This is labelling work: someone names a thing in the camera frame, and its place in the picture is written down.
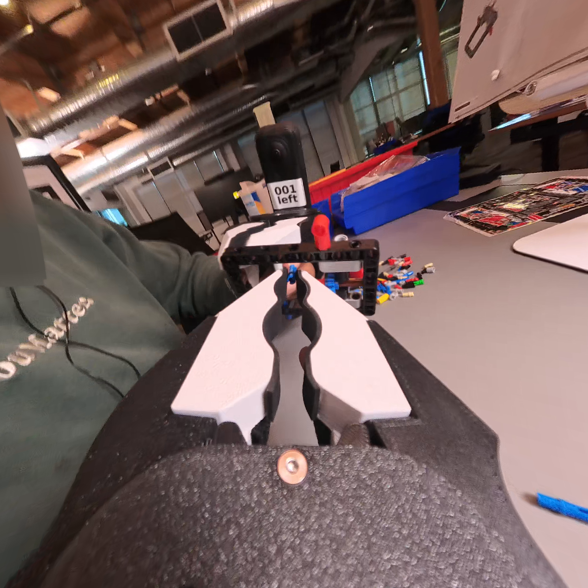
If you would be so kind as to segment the clear bags of parts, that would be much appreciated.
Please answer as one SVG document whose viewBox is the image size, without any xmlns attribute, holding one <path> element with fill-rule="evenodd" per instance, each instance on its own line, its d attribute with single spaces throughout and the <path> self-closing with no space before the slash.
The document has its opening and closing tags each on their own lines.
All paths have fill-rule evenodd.
<svg viewBox="0 0 588 588">
<path fill-rule="evenodd" d="M 392 155 L 379 163 L 374 169 L 357 179 L 345 190 L 345 194 L 354 194 L 366 187 L 371 187 L 384 180 L 393 178 L 430 161 L 428 156 L 420 155 Z"/>
</svg>

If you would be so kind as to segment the wooden standing desk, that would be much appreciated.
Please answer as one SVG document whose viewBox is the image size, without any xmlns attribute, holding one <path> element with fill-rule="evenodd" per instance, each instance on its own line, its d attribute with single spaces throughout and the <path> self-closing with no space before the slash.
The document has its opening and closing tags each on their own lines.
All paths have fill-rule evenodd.
<svg viewBox="0 0 588 588">
<path fill-rule="evenodd" d="M 560 165 L 560 139 L 575 132 L 587 131 L 587 103 L 582 100 L 567 106 L 548 107 L 540 114 L 511 118 L 490 133 L 510 133 L 511 144 L 539 141 L 541 170 L 556 172 Z"/>
</svg>

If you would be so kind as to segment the black chair back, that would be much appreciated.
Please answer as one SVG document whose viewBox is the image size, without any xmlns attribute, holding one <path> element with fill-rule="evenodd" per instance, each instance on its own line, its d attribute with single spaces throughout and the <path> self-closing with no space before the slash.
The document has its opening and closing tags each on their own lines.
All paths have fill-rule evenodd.
<svg viewBox="0 0 588 588">
<path fill-rule="evenodd" d="M 178 245 L 190 254 L 213 255 L 213 249 L 180 216 L 173 212 L 167 217 L 129 228 L 137 239 Z"/>
</svg>

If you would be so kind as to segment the white ceiling vent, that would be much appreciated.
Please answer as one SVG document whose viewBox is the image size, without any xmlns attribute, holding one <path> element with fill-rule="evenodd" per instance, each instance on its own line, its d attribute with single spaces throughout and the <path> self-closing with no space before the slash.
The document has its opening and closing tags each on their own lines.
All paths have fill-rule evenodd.
<svg viewBox="0 0 588 588">
<path fill-rule="evenodd" d="M 164 22 L 162 29 L 178 62 L 229 38 L 233 26 L 221 1 L 204 1 Z"/>
</svg>

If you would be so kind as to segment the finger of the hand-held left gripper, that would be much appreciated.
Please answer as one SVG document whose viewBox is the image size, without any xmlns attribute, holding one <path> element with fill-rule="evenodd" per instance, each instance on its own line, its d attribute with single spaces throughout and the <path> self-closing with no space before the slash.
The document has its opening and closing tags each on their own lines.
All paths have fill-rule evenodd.
<svg viewBox="0 0 588 588">
<path fill-rule="evenodd" d="M 224 233 L 224 247 L 245 247 L 251 236 L 265 230 L 265 224 L 239 224 Z"/>
<path fill-rule="evenodd" d="M 247 247 L 274 245 L 298 245 L 302 243 L 301 219 L 283 219 L 274 225 L 252 233 L 247 239 Z"/>
</svg>

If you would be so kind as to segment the person's left forearm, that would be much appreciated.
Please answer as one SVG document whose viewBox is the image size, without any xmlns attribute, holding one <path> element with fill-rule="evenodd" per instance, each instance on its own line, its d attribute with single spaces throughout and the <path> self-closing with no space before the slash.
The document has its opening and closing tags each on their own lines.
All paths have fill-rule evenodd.
<svg viewBox="0 0 588 588">
<path fill-rule="evenodd" d="M 215 256 L 190 254 L 161 241 L 141 241 L 111 226 L 104 243 L 173 318 L 193 326 L 236 301 L 243 286 L 231 280 Z"/>
</svg>

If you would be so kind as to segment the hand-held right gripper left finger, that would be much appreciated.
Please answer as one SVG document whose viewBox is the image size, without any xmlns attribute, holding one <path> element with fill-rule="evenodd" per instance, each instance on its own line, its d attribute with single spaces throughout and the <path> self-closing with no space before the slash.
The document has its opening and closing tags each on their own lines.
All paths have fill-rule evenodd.
<svg viewBox="0 0 588 588">
<path fill-rule="evenodd" d="M 172 413 L 233 423 L 245 443 L 264 437 L 281 396 L 279 354 L 283 270 L 277 270 L 215 317 L 171 403 Z"/>
</svg>

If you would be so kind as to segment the lego instruction booklet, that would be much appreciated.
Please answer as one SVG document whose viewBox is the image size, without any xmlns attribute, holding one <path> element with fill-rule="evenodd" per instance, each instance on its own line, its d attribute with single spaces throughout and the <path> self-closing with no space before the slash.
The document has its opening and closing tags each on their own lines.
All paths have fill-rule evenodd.
<svg viewBox="0 0 588 588">
<path fill-rule="evenodd" d="M 560 177 L 449 212 L 445 220 L 496 236 L 587 206 L 587 178 Z"/>
<path fill-rule="evenodd" d="M 464 1 L 449 121 L 587 102 L 587 1 Z"/>
</svg>

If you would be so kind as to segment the silver air duct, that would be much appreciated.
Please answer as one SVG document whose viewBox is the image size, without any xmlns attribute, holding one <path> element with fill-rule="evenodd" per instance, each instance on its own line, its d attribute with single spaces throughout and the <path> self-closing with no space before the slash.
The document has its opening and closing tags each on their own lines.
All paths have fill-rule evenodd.
<svg viewBox="0 0 588 588">
<path fill-rule="evenodd" d="M 72 141 L 78 132 L 89 130 L 91 123 L 121 115 L 147 98 L 212 70 L 333 4 L 333 1 L 246 1 L 237 5 L 233 1 L 221 2 L 233 26 L 229 38 L 180 62 L 166 40 L 166 45 L 158 51 L 97 78 L 58 101 L 44 114 L 27 120 L 25 128 L 29 136 L 54 138 L 64 143 Z M 151 161 L 164 158 L 183 142 L 214 128 L 216 123 L 209 123 L 208 116 L 221 107 L 238 98 L 247 98 L 244 105 L 234 107 L 218 123 L 231 121 L 275 95 L 261 91 L 254 98 L 255 91 L 261 91 L 258 84 L 234 85 L 224 92 L 217 91 L 205 100 L 108 143 L 64 166 L 62 171 L 81 195 L 116 184 Z"/>
</svg>

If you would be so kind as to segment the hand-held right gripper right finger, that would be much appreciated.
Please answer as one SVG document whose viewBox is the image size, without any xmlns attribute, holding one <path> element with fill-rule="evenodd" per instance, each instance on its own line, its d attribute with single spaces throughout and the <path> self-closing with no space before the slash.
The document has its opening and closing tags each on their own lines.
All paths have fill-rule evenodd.
<svg viewBox="0 0 588 588">
<path fill-rule="evenodd" d="M 305 271 L 297 291 L 311 349 L 303 401 L 318 443 L 337 443 L 349 425 L 409 417 L 411 406 L 371 322 Z"/>
</svg>

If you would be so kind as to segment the black lego frame assembly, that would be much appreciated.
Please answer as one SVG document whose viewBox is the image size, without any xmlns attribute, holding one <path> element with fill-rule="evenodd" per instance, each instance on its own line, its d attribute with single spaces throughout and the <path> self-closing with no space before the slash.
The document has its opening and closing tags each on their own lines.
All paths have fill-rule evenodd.
<svg viewBox="0 0 588 588">
<path fill-rule="evenodd" d="M 376 286 L 379 267 L 379 244 L 376 240 L 357 238 L 336 240 L 330 237 L 330 220 L 318 214 L 313 217 L 287 217 L 246 222 L 245 224 L 274 225 L 283 219 L 301 219 L 302 243 L 262 247 L 224 247 L 223 240 L 217 256 L 221 267 L 236 281 L 248 276 L 251 287 L 260 280 L 260 266 L 270 263 L 309 262 L 318 279 L 345 302 L 365 316 L 376 310 Z"/>
</svg>

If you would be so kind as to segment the red plastic bin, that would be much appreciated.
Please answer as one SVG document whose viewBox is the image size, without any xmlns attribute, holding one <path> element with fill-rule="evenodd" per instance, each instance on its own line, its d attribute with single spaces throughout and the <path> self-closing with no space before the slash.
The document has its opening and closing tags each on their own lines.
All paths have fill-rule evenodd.
<svg viewBox="0 0 588 588">
<path fill-rule="evenodd" d="M 334 172 L 320 180 L 309 184 L 312 205 L 328 200 L 330 196 L 349 187 L 353 182 L 371 172 L 387 158 L 394 155 L 411 154 L 418 145 L 418 141 L 412 141 L 399 145 L 388 151 L 377 149 L 377 154 L 366 158 L 363 162 Z"/>
</svg>

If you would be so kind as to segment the person's left hand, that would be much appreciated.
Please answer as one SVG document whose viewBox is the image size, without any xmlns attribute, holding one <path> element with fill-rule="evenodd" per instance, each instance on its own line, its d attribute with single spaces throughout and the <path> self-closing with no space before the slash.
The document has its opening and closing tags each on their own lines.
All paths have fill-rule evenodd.
<svg viewBox="0 0 588 588">
<path fill-rule="evenodd" d="M 259 270 L 260 271 L 260 278 L 261 278 L 261 280 L 263 280 L 277 270 L 279 270 L 281 272 L 282 269 L 285 269 L 289 272 L 291 266 L 294 266 L 297 270 L 305 271 L 308 274 L 316 277 L 316 270 L 315 270 L 315 267 L 312 263 L 309 263 L 309 262 L 304 262 L 304 263 L 286 262 L 286 263 L 270 263 L 270 264 L 264 264 L 264 265 L 260 266 L 260 270 Z"/>
</svg>

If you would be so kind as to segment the pile of small lego pieces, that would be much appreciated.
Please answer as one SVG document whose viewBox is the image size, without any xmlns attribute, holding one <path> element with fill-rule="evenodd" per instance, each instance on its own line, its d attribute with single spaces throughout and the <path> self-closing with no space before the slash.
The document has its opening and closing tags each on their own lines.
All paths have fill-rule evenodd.
<svg viewBox="0 0 588 588">
<path fill-rule="evenodd" d="M 407 254 L 386 257 L 379 261 L 376 303 L 383 305 L 391 300 L 413 298 L 414 290 L 423 286 L 425 276 L 435 272 L 433 263 L 418 268 Z"/>
</svg>

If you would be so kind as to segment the black wall monitor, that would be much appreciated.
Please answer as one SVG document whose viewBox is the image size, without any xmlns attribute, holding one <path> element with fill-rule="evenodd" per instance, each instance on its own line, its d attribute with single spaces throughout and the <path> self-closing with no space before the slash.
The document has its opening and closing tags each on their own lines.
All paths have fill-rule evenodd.
<svg viewBox="0 0 588 588">
<path fill-rule="evenodd" d="M 194 189 L 195 196 L 202 206 L 203 213 L 210 224 L 231 218 L 238 222 L 239 217 L 247 217 L 246 207 L 235 194 L 241 190 L 240 184 L 253 181 L 254 176 L 248 168 L 225 172 L 207 180 Z"/>
</svg>

